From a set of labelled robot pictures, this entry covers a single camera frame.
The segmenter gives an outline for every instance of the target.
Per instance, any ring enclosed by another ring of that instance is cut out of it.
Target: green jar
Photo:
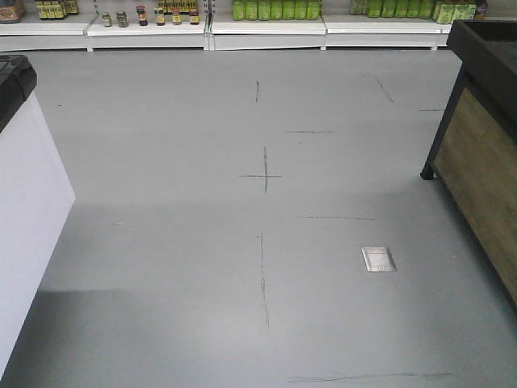
[[[422,0],[410,0],[407,6],[406,18],[418,18],[418,10],[420,10],[420,3]]]
[[[397,0],[397,6],[395,7],[395,17],[405,18],[407,16],[407,7],[410,4],[410,0]]]
[[[282,5],[282,19],[294,19],[294,0],[284,0]]]
[[[282,0],[271,0],[271,20],[282,19]]]
[[[429,19],[435,9],[435,0],[422,0],[420,9],[418,10],[418,17],[420,19]]]
[[[256,20],[259,16],[259,6],[257,0],[246,0],[245,10],[246,20]]]
[[[307,19],[307,0],[295,0],[294,2],[294,19]]]
[[[309,0],[307,2],[307,20],[318,20],[321,10],[322,2],[320,0]]]
[[[246,3],[244,0],[233,0],[233,20],[246,18]]]
[[[258,20],[267,21],[271,19],[270,0],[258,0]]]
[[[368,17],[380,18],[382,12],[382,0],[368,0]]]
[[[397,0],[384,0],[382,3],[382,12],[380,16],[383,18],[392,18],[395,15],[395,7]]]

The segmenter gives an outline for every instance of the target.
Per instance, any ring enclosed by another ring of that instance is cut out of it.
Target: glass jar
[[[257,0],[246,0],[246,20],[256,20],[259,16]]]
[[[284,0],[284,4],[282,5],[282,19],[294,19],[294,0]]]
[[[177,7],[172,9],[172,23],[175,26],[178,26],[182,23],[181,14],[179,13],[179,8]]]
[[[188,20],[193,26],[197,26],[200,23],[200,12],[197,10],[197,6],[191,7],[188,11]]]
[[[156,24],[158,26],[165,26],[165,14],[163,12],[163,7],[154,7],[154,18],[156,19]]]
[[[294,2],[294,19],[307,19],[307,0],[296,0]]]
[[[128,15],[125,11],[118,11],[116,13],[116,21],[119,24],[119,27],[127,27],[129,25]]]
[[[282,0],[271,0],[271,20],[282,19]]]
[[[104,27],[111,27],[113,22],[111,21],[111,16],[108,12],[103,12],[102,20],[104,23]]]
[[[318,20],[322,10],[320,0],[309,0],[307,2],[307,20]]]
[[[271,19],[270,0],[258,0],[258,20],[267,21]]]
[[[233,20],[246,18],[246,4],[244,0],[233,0]]]
[[[145,12],[145,6],[137,6],[138,23],[141,26],[146,26],[149,22],[147,21],[147,13]]]

